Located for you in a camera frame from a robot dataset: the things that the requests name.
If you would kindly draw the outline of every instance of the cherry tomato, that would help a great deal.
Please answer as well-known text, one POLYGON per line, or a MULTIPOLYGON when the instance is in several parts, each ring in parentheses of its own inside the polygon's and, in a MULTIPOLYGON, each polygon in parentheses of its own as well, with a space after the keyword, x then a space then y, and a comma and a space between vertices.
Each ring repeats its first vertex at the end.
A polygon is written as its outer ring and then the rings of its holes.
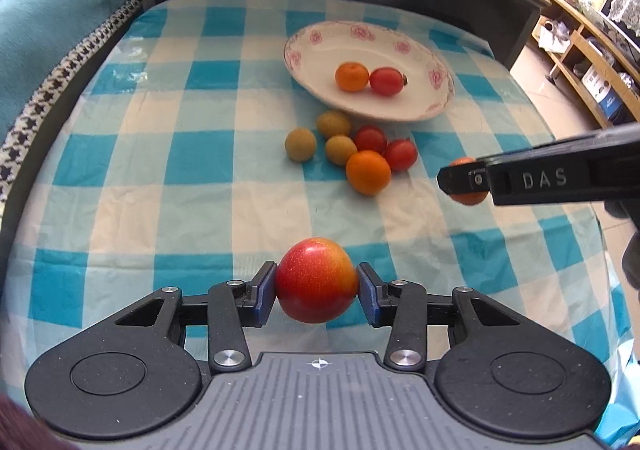
POLYGON ((393 67, 380 67, 369 76, 369 84, 381 96, 394 96, 406 85, 406 76, 393 67))
POLYGON ((353 142, 356 144, 358 152, 373 150, 382 155, 386 147, 386 135, 377 126, 365 125, 356 132, 353 142))
MULTIPOLYGON (((474 162, 473 157, 461 157, 453 161, 449 166, 465 165, 474 162)), ((484 201, 489 192, 476 192, 473 194, 449 195, 454 201, 465 206, 475 206, 484 201)))
POLYGON ((385 159, 393 171, 403 172, 418 159, 418 149, 408 139, 396 139, 386 146, 385 159))

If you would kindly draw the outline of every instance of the black and white houndstooth fabric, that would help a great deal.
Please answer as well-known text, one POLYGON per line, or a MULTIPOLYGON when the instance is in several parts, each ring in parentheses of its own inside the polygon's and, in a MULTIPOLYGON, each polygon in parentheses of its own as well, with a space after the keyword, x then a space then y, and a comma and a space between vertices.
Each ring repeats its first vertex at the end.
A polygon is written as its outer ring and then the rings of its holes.
POLYGON ((107 21, 88 35, 62 59, 42 82, 15 120, 0 147, 0 203, 6 202, 40 125, 80 68, 142 6, 142 0, 128 0, 107 21))

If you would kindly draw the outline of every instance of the wooden shelf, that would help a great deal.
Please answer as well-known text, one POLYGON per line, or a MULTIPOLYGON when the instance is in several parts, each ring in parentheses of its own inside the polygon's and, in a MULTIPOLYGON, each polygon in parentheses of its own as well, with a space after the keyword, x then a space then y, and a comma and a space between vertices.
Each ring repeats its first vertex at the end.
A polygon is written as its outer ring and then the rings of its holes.
POLYGON ((615 90, 622 98, 622 101, 625 102, 626 107, 634 115, 636 121, 640 121, 640 99, 638 99, 638 96, 626 86, 625 82, 620 78, 620 75, 604 61, 604 58, 600 56, 598 51, 591 47, 583 36, 574 32, 571 40, 574 45, 580 49, 580 52, 585 55, 588 61, 593 64, 597 73, 609 81, 613 90, 615 90))
POLYGON ((578 95, 582 98, 587 108, 591 111, 593 116, 596 118, 596 121, 600 123, 600 126, 602 126, 603 128, 611 128, 613 125, 604 116, 596 100, 593 98, 593 96, 591 96, 590 92, 582 84, 582 82, 577 78, 577 76, 574 73, 572 73, 571 70, 569 70, 569 68, 560 61, 560 58, 556 54, 553 54, 552 52, 551 53, 548 52, 547 54, 554 61, 554 63, 556 64, 556 67, 560 69, 560 72, 562 72, 562 75, 567 79, 569 83, 571 83, 571 86, 575 89, 575 92, 577 92, 578 95))
POLYGON ((618 46, 615 45, 611 38, 609 38, 605 33, 603 33, 595 24, 593 24, 585 15, 583 15, 580 11, 578 11, 574 6, 569 4, 566 0, 551 0, 557 6, 560 6, 562 10, 569 14, 574 20, 584 25, 585 29, 587 29, 593 36, 595 36, 606 48, 613 54, 615 59, 620 62, 620 65, 628 72, 636 83, 640 86, 640 73, 638 73, 638 66, 632 64, 624 54, 618 49, 618 46))

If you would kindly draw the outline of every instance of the red cherry tomato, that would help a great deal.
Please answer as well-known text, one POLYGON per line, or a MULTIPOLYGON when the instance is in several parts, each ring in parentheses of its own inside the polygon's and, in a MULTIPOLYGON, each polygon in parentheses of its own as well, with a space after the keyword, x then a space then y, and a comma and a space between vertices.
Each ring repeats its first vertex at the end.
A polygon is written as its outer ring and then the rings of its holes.
POLYGON ((356 144, 358 152, 373 150, 382 155, 386 147, 386 135, 377 126, 365 125, 356 132, 353 142, 356 144))
POLYGON ((386 146, 385 159, 393 171, 403 172, 418 159, 418 149, 408 139, 396 139, 386 146))
POLYGON ((406 76, 393 67, 380 67, 369 76, 374 92, 382 96, 394 96, 406 85, 406 76))

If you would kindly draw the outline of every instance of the wooden cabinet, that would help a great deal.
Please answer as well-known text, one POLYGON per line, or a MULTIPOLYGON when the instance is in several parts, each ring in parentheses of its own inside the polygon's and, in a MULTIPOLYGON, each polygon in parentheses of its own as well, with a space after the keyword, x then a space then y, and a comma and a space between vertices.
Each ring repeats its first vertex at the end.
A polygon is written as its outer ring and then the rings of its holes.
MULTIPOLYGON (((620 78, 620 75, 603 59, 603 57, 588 43, 587 39, 594 36, 606 49, 611 52, 624 71, 628 72, 640 86, 640 73, 638 66, 632 64, 627 57, 615 46, 611 39, 605 35, 598 27, 589 21, 580 11, 575 9, 565 0, 549 0, 556 11, 558 17, 562 19, 572 30, 569 48, 563 54, 547 52, 554 62, 547 79, 555 83, 558 76, 564 76, 575 92, 580 96, 587 108, 593 113, 600 126, 608 128, 612 124, 607 120, 596 100, 591 96, 587 88, 573 73, 574 65, 584 61, 586 58, 594 65, 597 73, 608 81, 610 86, 620 96, 625 106, 634 116, 636 121, 640 121, 640 99, 631 91, 620 78)), ((543 24, 548 18, 541 16, 538 21, 543 24)), ((539 26, 536 26, 532 36, 536 41, 540 38, 539 26)))

